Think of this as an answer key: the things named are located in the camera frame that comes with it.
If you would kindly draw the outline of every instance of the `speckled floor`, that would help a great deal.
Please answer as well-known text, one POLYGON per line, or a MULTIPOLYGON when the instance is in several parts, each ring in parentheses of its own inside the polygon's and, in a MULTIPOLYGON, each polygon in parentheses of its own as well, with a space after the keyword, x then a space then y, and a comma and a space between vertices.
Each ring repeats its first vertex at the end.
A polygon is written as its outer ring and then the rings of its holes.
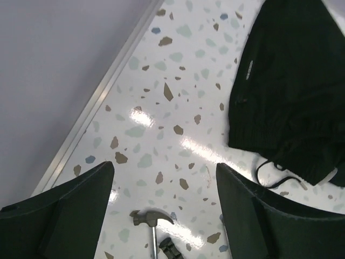
MULTIPOLYGON (((226 162, 252 179, 253 168, 265 161, 226 146, 231 86, 260 5, 166 0, 157 13, 56 182, 105 160, 114 163, 96 259, 149 258, 149 228, 134 227, 129 217, 133 209, 148 207, 175 219, 174 226, 159 222, 158 239, 170 235, 184 258, 230 258, 215 168, 226 162)), ((267 165, 260 180, 285 174, 267 165)), ((307 187, 287 181, 274 192, 345 214, 344 190, 307 187)))

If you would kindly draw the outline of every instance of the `hammer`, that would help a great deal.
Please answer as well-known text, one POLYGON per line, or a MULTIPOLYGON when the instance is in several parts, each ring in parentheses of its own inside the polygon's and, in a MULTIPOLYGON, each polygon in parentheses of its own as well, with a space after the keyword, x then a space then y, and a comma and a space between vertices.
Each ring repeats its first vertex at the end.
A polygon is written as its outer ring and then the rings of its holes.
POLYGON ((146 223, 149 227, 152 228, 153 254, 154 254, 154 259, 158 259, 157 232, 156 232, 158 219, 167 220, 171 224, 174 224, 174 222, 168 215, 162 212, 158 212, 156 210, 148 210, 144 214, 138 214, 138 212, 139 210, 135 210, 131 212, 130 216, 133 217, 133 223, 135 226, 138 226, 140 223, 146 223))

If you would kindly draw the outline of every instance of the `dark green fabric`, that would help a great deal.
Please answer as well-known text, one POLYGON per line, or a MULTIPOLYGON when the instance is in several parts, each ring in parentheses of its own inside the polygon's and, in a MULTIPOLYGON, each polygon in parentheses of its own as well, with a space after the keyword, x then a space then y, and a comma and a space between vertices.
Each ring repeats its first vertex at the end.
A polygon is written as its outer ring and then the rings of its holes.
POLYGON ((229 146, 345 186, 345 39, 321 0, 267 0, 230 97, 229 146))

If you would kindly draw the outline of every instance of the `wall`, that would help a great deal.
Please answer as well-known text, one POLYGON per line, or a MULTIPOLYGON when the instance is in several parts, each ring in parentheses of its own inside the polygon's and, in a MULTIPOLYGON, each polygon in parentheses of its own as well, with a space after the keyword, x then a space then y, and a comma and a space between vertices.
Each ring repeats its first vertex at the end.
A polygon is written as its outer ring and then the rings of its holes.
POLYGON ((0 0, 0 207, 28 198, 150 0, 0 0))

